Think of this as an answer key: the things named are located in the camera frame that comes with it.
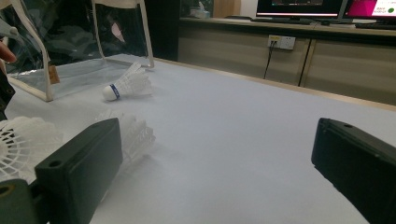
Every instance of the transparent bag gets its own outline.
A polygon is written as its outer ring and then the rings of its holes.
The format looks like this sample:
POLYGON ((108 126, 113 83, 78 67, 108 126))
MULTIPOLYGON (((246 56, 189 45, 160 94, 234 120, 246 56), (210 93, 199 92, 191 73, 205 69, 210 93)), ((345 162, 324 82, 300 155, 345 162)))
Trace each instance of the transparent bag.
POLYGON ((0 0, 0 9, 22 40, 5 41, 18 58, 9 81, 45 101, 114 81, 136 61, 154 66, 143 0, 0 0))

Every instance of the computer monitor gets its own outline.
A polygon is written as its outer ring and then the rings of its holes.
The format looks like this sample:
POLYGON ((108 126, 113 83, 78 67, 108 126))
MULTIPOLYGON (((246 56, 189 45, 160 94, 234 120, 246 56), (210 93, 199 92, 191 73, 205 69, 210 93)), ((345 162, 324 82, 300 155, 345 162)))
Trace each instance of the computer monitor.
POLYGON ((259 0, 256 17, 336 19, 343 0, 259 0))
POLYGON ((348 0, 345 18, 396 23, 396 1, 348 0))

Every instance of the shuttlecock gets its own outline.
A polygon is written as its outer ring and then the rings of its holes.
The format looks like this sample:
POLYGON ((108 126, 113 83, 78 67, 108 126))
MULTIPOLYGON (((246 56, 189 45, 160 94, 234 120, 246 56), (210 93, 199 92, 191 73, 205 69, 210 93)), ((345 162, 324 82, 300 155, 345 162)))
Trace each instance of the shuttlecock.
POLYGON ((114 84, 110 84, 103 89, 103 96, 107 101, 118 100, 122 95, 148 94, 152 94, 151 82, 146 70, 141 68, 140 63, 133 63, 114 84))
POLYGON ((35 166, 63 144, 63 135, 40 118, 0 121, 0 181, 35 180, 35 166))
POLYGON ((107 110, 101 113, 95 122, 105 119, 119 119, 121 149, 123 155, 123 163, 120 170, 139 158, 139 156, 147 149, 155 140, 152 128, 148 127, 145 120, 137 120, 132 114, 125 114, 119 110, 107 110))

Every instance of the electrical cable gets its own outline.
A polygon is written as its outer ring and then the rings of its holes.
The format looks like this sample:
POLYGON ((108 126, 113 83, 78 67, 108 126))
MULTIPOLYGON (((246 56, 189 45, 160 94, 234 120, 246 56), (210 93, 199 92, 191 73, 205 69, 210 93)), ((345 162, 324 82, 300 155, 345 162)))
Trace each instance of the electrical cable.
POLYGON ((274 50, 275 44, 276 44, 276 41, 271 41, 270 49, 269 49, 269 51, 268 51, 267 66, 266 66, 266 68, 265 68, 264 77, 263 77, 262 79, 265 79, 265 77, 267 76, 267 70, 268 70, 268 67, 269 67, 270 62, 271 62, 271 55, 272 55, 272 51, 274 50))

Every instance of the keyboard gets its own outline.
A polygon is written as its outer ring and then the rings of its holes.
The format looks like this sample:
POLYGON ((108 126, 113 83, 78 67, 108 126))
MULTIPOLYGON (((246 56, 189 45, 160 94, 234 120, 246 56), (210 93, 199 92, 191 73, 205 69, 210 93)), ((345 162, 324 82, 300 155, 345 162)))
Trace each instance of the keyboard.
POLYGON ((234 20, 247 20, 247 21, 251 21, 251 17, 248 16, 226 16, 224 17, 224 19, 234 19, 234 20))
POLYGON ((381 23, 356 23, 357 29, 396 30, 396 25, 381 23))
POLYGON ((300 25, 309 25, 312 21, 294 21, 294 20, 281 20, 281 19, 251 19, 251 21, 258 22, 271 22, 271 23, 286 23, 286 24, 300 24, 300 25))

